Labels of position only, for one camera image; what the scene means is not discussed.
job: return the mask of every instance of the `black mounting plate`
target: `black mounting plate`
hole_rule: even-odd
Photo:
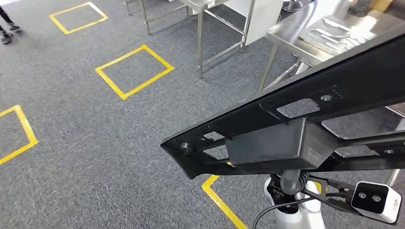
[[[204,150],[225,145],[226,141],[232,141],[246,133],[279,124],[288,125],[295,119],[305,118],[308,124],[318,125],[327,131],[321,121],[404,102],[405,35],[398,32],[383,39],[384,37],[377,37],[286,79],[247,101],[165,139],[161,147],[176,160],[189,178],[200,174],[278,173],[279,168],[263,164],[257,169],[249,170],[238,165],[229,165],[227,162],[232,161],[232,158],[217,159]],[[277,111],[279,107],[307,98],[317,104],[318,111],[293,118]],[[216,132],[224,138],[205,137],[211,132]],[[405,131],[356,139],[333,136],[338,147],[365,145],[375,150],[378,155],[343,157],[333,152],[320,166],[303,171],[405,168],[405,154],[397,153],[405,152]],[[292,168],[288,165],[283,168],[289,169]]]

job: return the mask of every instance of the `bolt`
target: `bolt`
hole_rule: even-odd
[[[332,96],[326,94],[326,95],[323,95],[320,99],[321,99],[322,101],[327,102],[327,101],[330,101],[330,100],[332,99]]]
[[[367,197],[367,195],[364,192],[359,193],[359,197],[364,199]]]
[[[380,201],[381,201],[381,197],[378,196],[378,195],[374,195],[374,196],[373,196],[373,200],[374,200],[375,202],[380,202]]]

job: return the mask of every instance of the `person's leg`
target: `person's leg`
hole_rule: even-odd
[[[7,33],[3,27],[0,25],[0,41],[3,44],[10,44],[12,39],[11,39],[11,34]]]
[[[20,29],[18,26],[14,24],[14,22],[10,19],[10,17],[7,15],[7,13],[3,10],[1,6],[0,6],[0,15],[10,25],[11,31],[16,31]]]

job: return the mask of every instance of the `yellow tape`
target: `yellow tape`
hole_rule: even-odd
[[[3,157],[0,159],[0,165],[4,164],[5,162],[7,162],[8,160],[14,158],[15,156],[21,154],[22,152],[24,152],[25,150],[33,147],[34,145],[36,145],[38,143],[37,138],[34,135],[34,132],[31,129],[30,124],[28,123],[27,117],[25,116],[24,112],[21,109],[20,105],[15,105],[5,111],[0,112],[0,117],[11,113],[15,111],[15,113],[17,114],[18,120],[21,123],[22,128],[24,129],[25,134],[27,135],[28,138],[28,144],[26,144],[25,146],[17,149],[16,151],[8,154],[7,156]]]
[[[238,218],[238,216],[219,198],[219,196],[211,189],[211,185],[219,178],[217,175],[211,175],[201,187],[221,211],[235,224],[238,229],[247,229],[248,227]]]
[[[69,30],[69,31],[68,31],[68,30],[56,19],[56,17],[55,17],[55,16],[57,16],[57,15],[59,15],[59,14],[66,13],[66,12],[69,12],[69,11],[71,11],[71,10],[75,10],[75,9],[77,9],[77,8],[83,7],[83,6],[90,6],[91,8],[93,8],[97,13],[99,13],[99,14],[102,16],[102,19],[99,19],[99,20],[97,20],[97,21],[91,22],[91,23],[86,24],[86,25],[84,25],[84,26],[81,26],[81,27],[79,27],[79,28],[75,28],[75,29],[72,29],[72,30]],[[102,21],[105,21],[106,19],[108,19],[107,15],[106,15],[105,13],[103,13],[97,6],[95,6],[95,4],[93,4],[93,3],[90,2],[90,1],[89,1],[89,2],[86,2],[86,3],[84,3],[84,4],[81,4],[81,5],[78,5],[78,6],[69,8],[69,9],[67,9],[67,10],[63,10],[63,11],[60,11],[60,12],[57,12],[57,13],[53,13],[53,14],[49,15],[49,18],[55,23],[55,25],[56,25],[60,30],[62,30],[62,31],[64,32],[64,34],[70,34],[70,33],[72,33],[72,32],[79,31],[79,30],[81,30],[81,29],[90,27],[90,26],[92,26],[92,25],[95,25],[95,24],[97,24],[97,23],[99,23],[99,22],[102,22]]]
[[[163,64],[166,69],[162,72],[160,72],[159,74],[153,76],[152,78],[148,79],[147,81],[143,82],[141,85],[135,87],[134,89],[130,90],[127,93],[124,93],[120,88],[117,87],[117,85],[103,72],[104,68],[107,68],[115,63],[120,62],[121,60],[130,57],[134,54],[136,54],[137,52],[141,51],[141,50],[145,50],[147,51],[150,55],[152,55],[156,60],[158,60],[161,64]],[[96,72],[101,76],[101,78],[104,79],[104,81],[118,94],[118,96],[122,99],[125,100],[128,97],[130,97],[131,95],[135,94],[136,92],[140,91],[141,89],[145,88],[146,86],[148,86],[149,84],[153,83],[154,81],[158,80],[159,78],[163,77],[164,75],[166,75],[167,73],[171,72],[174,70],[174,67],[171,66],[169,63],[167,63],[163,58],[161,58],[159,55],[157,55],[154,51],[152,51],[148,46],[146,45],[141,45],[139,48],[136,48],[133,51],[128,52],[127,54],[111,61],[108,62],[106,64],[101,65],[100,67],[96,68]]]

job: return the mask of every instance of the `stainless steel table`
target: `stainless steel table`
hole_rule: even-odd
[[[128,10],[128,14],[131,15],[130,10],[129,10],[129,4],[139,1],[141,9],[142,9],[142,13],[144,16],[144,22],[146,25],[146,29],[148,31],[148,33],[150,34],[150,28],[149,28],[149,23],[156,20],[156,19],[160,19],[162,17],[165,17],[173,12],[176,12],[178,10],[181,10],[183,8],[187,9],[187,15],[191,16],[192,15],[192,10],[194,10],[195,12],[197,12],[197,18],[198,18],[198,41],[197,41],[197,58],[198,58],[198,75],[202,76],[203,74],[203,66],[212,62],[213,60],[217,59],[218,57],[224,55],[225,53],[231,51],[232,49],[238,47],[240,45],[241,50],[245,47],[246,44],[246,36],[247,33],[249,32],[249,25],[250,25],[250,21],[252,19],[252,14],[253,14],[253,6],[255,5],[256,0],[251,0],[251,4],[250,4],[250,10],[249,10],[249,14],[246,18],[245,21],[245,28],[244,30],[240,30],[239,28],[237,28],[236,26],[234,26],[232,23],[226,21],[225,19],[219,17],[218,15],[213,14],[212,12],[208,11],[208,8],[213,4],[215,6],[217,5],[221,5],[226,3],[227,1],[230,0],[179,0],[183,3],[182,6],[179,6],[163,15],[154,17],[152,19],[148,19],[147,14],[146,14],[146,10],[145,10],[145,4],[144,4],[144,0],[124,0],[124,3],[127,6],[127,10]],[[229,26],[230,28],[232,28],[233,30],[237,31],[238,33],[240,33],[242,35],[242,39],[240,42],[232,45],[231,47],[225,49],[224,51],[218,53],[217,55],[211,57],[210,59],[206,60],[203,62],[203,13],[207,13],[211,16],[213,16],[214,18],[216,18],[217,20],[219,20],[220,22],[224,23],[225,25]]]
[[[252,19],[252,14],[253,14],[253,6],[255,4],[256,0],[252,0],[251,5],[250,5],[250,11],[249,14],[246,18],[245,21],[245,28],[244,30],[238,29],[236,26],[231,24],[230,22],[226,21],[225,19],[219,17],[218,15],[213,14],[212,12],[208,11],[208,7],[211,4],[215,5],[221,5],[226,3],[229,0],[180,0],[182,3],[184,3],[186,6],[190,7],[194,11],[197,12],[197,17],[198,17],[198,41],[197,41],[197,58],[198,58],[198,75],[202,76],[203,74],[203,66],[212,62],[213,60],[217,59],[218,57],[224,55],[225,53],[231,51],[232,49],[238,47],[239,45],[241,46],[241,49],[245,47],[246,43],[246,35],[249,31],[249,24]],[[207,14],[213,16],[214,18],[218,19],[220,22],[224,23],[225,25],[229,26],[233,30],[237,31],[242,35],[242,39],[240,42],[232,45],[231,47],[225,49],[224,51],[218,53],[217,55],[211,57],[210,59],[206,60],[203,62],[203,13],[206,12]]]
[[[298,63],[293,65],[286,73],[279,76],[271,85],[279,82],[289,71],[293,71],[301,61],[309,66],[320,64],[333,55],[318,49],[299,38],[300,33],[321,18],[333,15],[349,24],[370,31],[376,36],[400,27],[404,21],[389,14],[371,11],[366,17],[355,17],[348,13],[350,1],[348,0],[317,0],[304,6],[298,12],[289,16],[277,25],[271,27],[266,38],[274,43],[266,70],[261,77],[260,91],[263,89],[268,73],[274,61],[278,47],[283,47],[299,57]]]

